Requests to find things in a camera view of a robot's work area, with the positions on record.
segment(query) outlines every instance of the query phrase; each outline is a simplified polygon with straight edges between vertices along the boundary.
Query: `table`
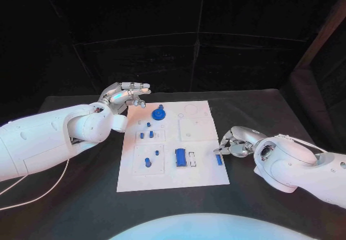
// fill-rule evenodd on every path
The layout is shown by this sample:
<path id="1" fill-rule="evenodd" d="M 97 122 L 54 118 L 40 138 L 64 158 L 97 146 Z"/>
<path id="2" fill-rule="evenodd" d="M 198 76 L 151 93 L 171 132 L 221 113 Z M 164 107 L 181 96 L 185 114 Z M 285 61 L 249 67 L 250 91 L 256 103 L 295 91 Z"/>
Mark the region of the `table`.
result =
<path id="1" fill-rule="evenodd" d="M 208 100 L 220 139 L 233 126 L 269 136 L 289 134 L 312 142 L 277 89 L 154 93 L 148 103 Z M 99 96 L 51 96 L 41 112 L 90 104 Z M 318 239 L 346 236 L 346 209 L 322 202 L 302 188 L 289 194 L 254 173 L 254 157 L 224 156 L 230 185 L 117 192 L 125 134 L 70 161 L 61 183 L 40 201 L 0 212 L 0 239 L 109 239 L 133 226 L 166 216 L 224 213 L 265 220 Z M 31 175 L 6 194 L 0 206 L 41 196 L 66 163 Z M 0 183 L 4 189 L 15 180 Z"/>

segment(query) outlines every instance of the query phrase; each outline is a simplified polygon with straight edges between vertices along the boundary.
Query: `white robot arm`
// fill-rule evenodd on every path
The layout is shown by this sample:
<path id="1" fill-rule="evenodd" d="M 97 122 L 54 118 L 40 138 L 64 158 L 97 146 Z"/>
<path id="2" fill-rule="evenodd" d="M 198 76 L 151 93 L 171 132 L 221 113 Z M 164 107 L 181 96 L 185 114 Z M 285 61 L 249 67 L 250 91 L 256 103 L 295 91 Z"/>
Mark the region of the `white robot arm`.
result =
<path id="1" fill-rule="evenodd" d="M 99 102 L 9 122 L 0 127 L 0 181 L 38 173 L 103 142 L 115 129 L 125 132 L 129 105 L 146 107 L 139 95 L 151 85 L 115 83 Z"/>
<path id="2" fill-rule="evenodd" d="M 298 142 L 324 153 L 314 154 Z M 267 137 L 244 126 L 231 128 L 214 152 L 240 158 L 254 154 L 254 172 L 276 189 L 293 193 L 302 187 L 322 201 L 346 208 L 346 155 L 288 135 Z"/>

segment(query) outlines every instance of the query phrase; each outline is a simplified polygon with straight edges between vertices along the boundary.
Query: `white paper sheet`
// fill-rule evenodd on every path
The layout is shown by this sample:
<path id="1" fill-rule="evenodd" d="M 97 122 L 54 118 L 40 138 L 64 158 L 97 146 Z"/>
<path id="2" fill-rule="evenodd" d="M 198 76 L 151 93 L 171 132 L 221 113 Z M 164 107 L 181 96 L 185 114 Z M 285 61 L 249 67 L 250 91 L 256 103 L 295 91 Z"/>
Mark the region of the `white paper sheet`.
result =
<path id="1" fill-rule="evenodd" d="M 166 118 L 158 121 L 152 112 L 161 104 Z M 208 101 L 148 103 L 146 108 L 130 106 L 128 117 L 117 192 L 230 184 L 224 160 L 218 165 L 214 154 L 220 143 Z M 177 164 L 177 149 L 185 149 L 182 167 Z"/>

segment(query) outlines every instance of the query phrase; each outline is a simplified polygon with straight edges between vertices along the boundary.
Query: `robotic hand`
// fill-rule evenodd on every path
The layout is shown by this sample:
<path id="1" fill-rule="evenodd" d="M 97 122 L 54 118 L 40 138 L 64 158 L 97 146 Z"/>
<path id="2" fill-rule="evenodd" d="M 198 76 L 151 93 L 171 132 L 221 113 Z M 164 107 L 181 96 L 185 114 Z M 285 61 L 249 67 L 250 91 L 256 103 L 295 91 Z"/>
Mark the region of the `robotic hand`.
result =
<path id="1" fill-rule="evenodd" d="M 322 153 L 314 154 L 298 142 Z M 267 137 L 244 126 L 231 128 L 214 152 L 240 158 L 254 154 L 254 172 L 276 189 L 293 193 L 302 187 L 322 201 L 346 208 L 346 155 L 288 135 Z"/>
<path id="2" fill-rule="evenodd" d="M 99 102 L 9 122 L 0 127 L 0 181 L 38 173 L 103 142 L 115 129 L 125 132 L 129 105 L 146 107 L 151 85 L 115 83 Z"/>

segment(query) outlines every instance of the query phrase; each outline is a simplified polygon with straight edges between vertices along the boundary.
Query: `camera lens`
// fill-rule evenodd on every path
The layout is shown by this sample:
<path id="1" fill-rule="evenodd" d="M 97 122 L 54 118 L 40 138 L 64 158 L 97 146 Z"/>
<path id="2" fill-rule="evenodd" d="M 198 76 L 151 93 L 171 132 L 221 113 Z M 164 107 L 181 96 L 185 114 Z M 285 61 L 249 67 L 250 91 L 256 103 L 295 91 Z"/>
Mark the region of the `camera lens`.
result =
<path id="1" fill-rule="evenodd" d="M 273 146 L 272 145 L 267 145 L 266 147 L 265 147 L 265 149 L 262 150 L 262 156 L 263 157 L 267 157 L 267 156 L 270 156 L 270 154 L 273 153 Z"/>

